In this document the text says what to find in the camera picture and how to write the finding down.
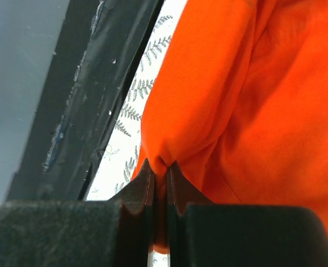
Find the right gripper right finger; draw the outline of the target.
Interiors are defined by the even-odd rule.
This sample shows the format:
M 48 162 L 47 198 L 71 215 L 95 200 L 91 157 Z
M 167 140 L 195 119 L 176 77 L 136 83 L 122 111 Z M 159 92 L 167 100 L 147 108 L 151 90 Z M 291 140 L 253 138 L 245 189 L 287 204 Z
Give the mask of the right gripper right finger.
M 328 266 L 328 237 L 311 210 L 222 205 L 181 172 L 167 170 L 171 266 Z

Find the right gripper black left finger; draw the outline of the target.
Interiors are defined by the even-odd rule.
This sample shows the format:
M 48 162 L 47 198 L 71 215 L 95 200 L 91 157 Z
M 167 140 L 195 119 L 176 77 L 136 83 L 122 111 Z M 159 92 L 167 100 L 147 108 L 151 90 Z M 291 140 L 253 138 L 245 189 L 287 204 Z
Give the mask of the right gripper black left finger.
M 106 201 L 0 206 L 0 267 L 152 266 L 155 178 L 147 161 Z

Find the orange t shirt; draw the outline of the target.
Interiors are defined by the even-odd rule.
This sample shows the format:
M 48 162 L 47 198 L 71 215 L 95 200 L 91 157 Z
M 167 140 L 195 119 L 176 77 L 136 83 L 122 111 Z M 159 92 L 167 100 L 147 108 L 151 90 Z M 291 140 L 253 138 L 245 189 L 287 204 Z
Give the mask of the orange t shirt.
M 298 205 L 328 233 L 328 1 L 188 1 L 146 102 L 139 162 L 214 202 Z

